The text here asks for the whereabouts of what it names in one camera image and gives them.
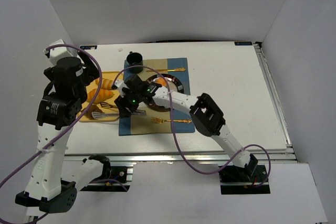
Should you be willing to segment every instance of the white wall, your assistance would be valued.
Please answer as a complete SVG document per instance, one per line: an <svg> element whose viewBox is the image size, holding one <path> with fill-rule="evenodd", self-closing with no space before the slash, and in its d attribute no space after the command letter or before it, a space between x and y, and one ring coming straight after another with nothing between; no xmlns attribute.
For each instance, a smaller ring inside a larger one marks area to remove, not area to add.
<svg viewBox="0 0 336 224"><path fill-rule="evenodd" d="M298 158L336 223L336 0L286 0L264 41Z"/></svg>
<svg viewBox="0 0 336 224"><path fill-rule="evenodd" d="M0 0L0 179L35 153L36 115L49 67L42 50L56 39L71 43L49 0ZM14 204L31 167L0 189L0 217L21 222L24 207Z"/></svg>
<svg viewBox="0 0 336 224"><path fill-rule="evenodd" d="M263 40L284 0L50 0L75 44Z"/></svg>

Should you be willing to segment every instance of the white table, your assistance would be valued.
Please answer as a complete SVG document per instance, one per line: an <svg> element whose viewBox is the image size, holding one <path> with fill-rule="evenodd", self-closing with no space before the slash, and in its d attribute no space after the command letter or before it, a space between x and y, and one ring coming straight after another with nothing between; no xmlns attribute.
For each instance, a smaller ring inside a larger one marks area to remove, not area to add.
<svg viewBox="0 0 336 224"><path fill-rule="evenodd" d="M88 50L103 71L121 70L130 51L144 59L188 58L191 95L212 96L243 146L284 150L286 141L253 46L234 42L98 45ZM77 123L66 154L176 153L172 134L118 136L119 122ZM198 132L177 135L187 152L222 151Z"/></svg>

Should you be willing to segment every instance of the plate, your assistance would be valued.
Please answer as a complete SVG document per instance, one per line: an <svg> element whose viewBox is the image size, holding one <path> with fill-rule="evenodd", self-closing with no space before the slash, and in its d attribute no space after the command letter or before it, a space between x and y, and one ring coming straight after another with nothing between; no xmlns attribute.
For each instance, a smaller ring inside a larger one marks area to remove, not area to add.
<svg viewBox="0 0 336 224"><path fill-rule="evenodd" d="M168 81L169 84L169 88L173 91L176 91L178 93L182 93L184 94L184 87L182 82L175 76L172 76L171 74L167 74L167 73L162 73L163 77ZM146 82L148 83L152 83L157 81L159 78L161 78L158 74L155 74L153 76L150 76ZM158 106L156 104L152 104L152 105L148 105L150 108L157 110L157 111L161 111L161 112L167 112L170 109L166 108L164 106Z"/></svg>

